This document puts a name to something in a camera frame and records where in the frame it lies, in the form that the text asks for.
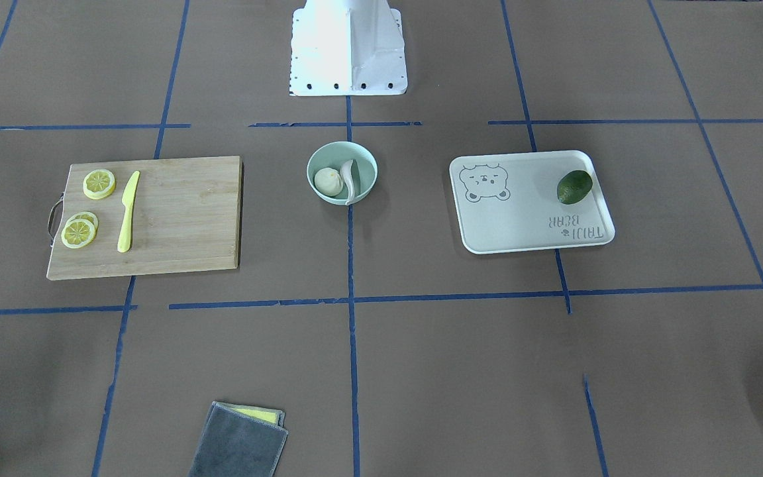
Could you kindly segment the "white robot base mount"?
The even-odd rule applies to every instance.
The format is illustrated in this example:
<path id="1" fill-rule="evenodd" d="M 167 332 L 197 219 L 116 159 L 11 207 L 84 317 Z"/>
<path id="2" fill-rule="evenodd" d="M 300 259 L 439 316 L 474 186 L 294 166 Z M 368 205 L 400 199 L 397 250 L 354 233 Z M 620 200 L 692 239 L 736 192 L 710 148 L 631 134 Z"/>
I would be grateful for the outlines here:
<path id="1" fill-rule="evenodd" d="M 291 96 L 403 95 L 408 87 L 402 16 L 387 1 L 307 1 L 294 10 Z"/>

